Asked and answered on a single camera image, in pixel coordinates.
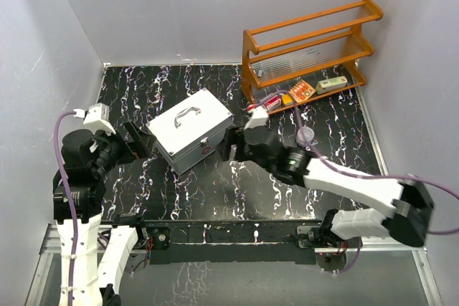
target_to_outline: marble pattern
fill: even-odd
[[[350,77],[341,66],[312,77],[338,75]],[[99,102],[110,106],[111,123],[125,134],[123,122],[145,125],[203,87],[230,109],[235,125],[245,123],[239,65],[110,67]],[[301,114],[314,129],[314,144],[332,161],[379,172],[354,91],[301,106]],[[269,126],[286,145],[295,144],[292,110],[270,117]],[[279,183],[251,162],[221,162],[216,153],[178,177],[156,151],[148,160],[117,167],[105,185],[104,219],[128,211],[151,220],[322,219],[328,209],[362,207],[332,193]]]

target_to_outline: black marble table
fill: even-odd
[[[310,77],[338,75],[350,78],[340,66]],[[110,106],[116,128],[127,120],[142,126],[203,87],[231,110],[235,125],[245,123],[247,100],[240,89],[239,65],[110,67],[99,102]],[[354,91],[300,109],[323,154],[336,163],[379,173]],[[285,144],[295,144],[293,110],[271,116],[269,126]],[[155,152],[146,161],[118,167],[105,184],[105,220],[128,211],[150,220],[322,219],[328,209],[362,207],[325,191],[287,186],[251,162],[222,162],[216,153],[178,177]]]

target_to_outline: wooden rack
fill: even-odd
[[[338,64],[345,66],[353,80],[348,80],[345,87],[315,94],[300,104],[365,85],[366,78],[357,69],[355,61],[372,55],[374,49],[364,38],[361,25],[380,20],[382,15],[381,8],[372,0],[362,0],[245,30],[242,44],[242,91],[245,97],[255,104],[269,94],[266,87],[285,84],[288,80],[297,80]]]

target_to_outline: case lid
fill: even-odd
[[[174,155],[231,115],[208,89],[202,89],[155,117],[147,127],[164,150]]]

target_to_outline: silver metal box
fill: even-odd
[[[202,89],[147,125],[156,147],[181,175],[196,165],[223,140],[232,113],[207,89]]]

